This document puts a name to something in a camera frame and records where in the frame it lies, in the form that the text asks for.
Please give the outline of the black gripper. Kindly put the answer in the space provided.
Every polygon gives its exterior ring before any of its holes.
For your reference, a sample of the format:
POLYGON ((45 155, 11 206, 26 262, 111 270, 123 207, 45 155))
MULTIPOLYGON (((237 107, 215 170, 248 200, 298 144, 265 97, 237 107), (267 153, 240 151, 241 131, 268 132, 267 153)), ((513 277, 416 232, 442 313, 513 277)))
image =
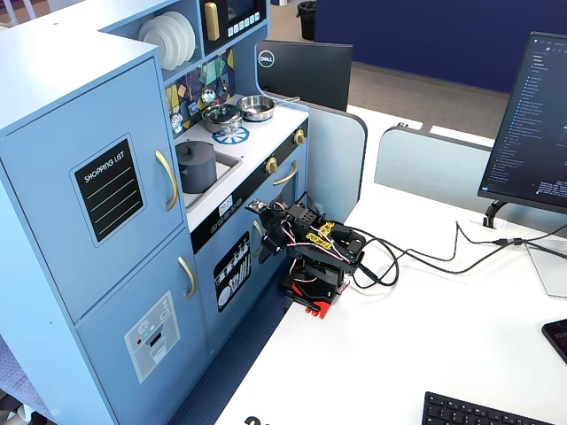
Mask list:
POLYGON ((288 244, 296 242, 287 217, 287 209, 282 205, 263 205, 260 209, 260 221, 265 229, 260 241, 260 264, 272 254, 278 255, 288 244))

